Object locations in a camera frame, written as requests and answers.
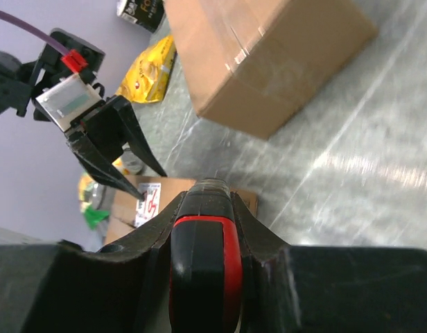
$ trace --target red clip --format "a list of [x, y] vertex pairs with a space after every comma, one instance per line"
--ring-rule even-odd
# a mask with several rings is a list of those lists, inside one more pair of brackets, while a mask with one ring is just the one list
[[80, 73], [88, 64], [77, 50], [71, 50], [61, 58], [61, 61], [73, 72]]

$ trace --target yellow object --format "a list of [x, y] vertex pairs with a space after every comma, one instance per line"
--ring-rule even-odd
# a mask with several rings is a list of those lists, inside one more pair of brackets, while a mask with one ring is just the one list
[[149, 46], [133, 62], [115, 94], [137, 103], [162, 101], [175, 53], [172, 35]]
[[95, 180], [93, 180], [88, 173], [84, 172], [81, 175], [78, 183], [78, 199], [80, 200], [80, 211], [82, 213], [90, 206], [88, 195], [86, 195], [86, 193], [90, 194], [92, 192], [94, 184]]
[[118, 157], [115, 162], [112, 163], [112, 165], [116, 167], [123, 175], [130, 175], [130, 172], [124, 167], [123, 161], [121, 161], [121, 157]]

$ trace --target cardboard box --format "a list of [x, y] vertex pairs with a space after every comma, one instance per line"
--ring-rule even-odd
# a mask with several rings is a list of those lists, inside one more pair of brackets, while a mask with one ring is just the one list
[[[138, 203], [133, 196], [116, 191], [105, 244], [112, 243], [126, 236], [140, 225], [147, 223], [153, 216], [158, 215], [178, 194], [189, 190], [194, 184], [193, 179], [126, 176], [138, 186], [140, 191], [148, 191], [145, 203]], [[244, 190], [236, 190], [251, 213], [256, 215], [256, 194]]]
[[198, 116], [267, 139], [376, 34], [350, 0], [166, 0]]

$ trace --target concrete floor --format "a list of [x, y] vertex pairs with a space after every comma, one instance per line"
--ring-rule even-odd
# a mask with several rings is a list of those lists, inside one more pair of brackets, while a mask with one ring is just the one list
[[356, 2], [379, 37], [269, 142], [198, 119], [179, 60], [137, 114], [170, 176], [255, 191], [289, 243], [427, 249], [427, 1]]

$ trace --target can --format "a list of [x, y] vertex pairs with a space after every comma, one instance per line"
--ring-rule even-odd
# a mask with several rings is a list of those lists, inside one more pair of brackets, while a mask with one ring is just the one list
[[116, 15], [154, 33], [164, 16], [162, 0], [119, 0]]

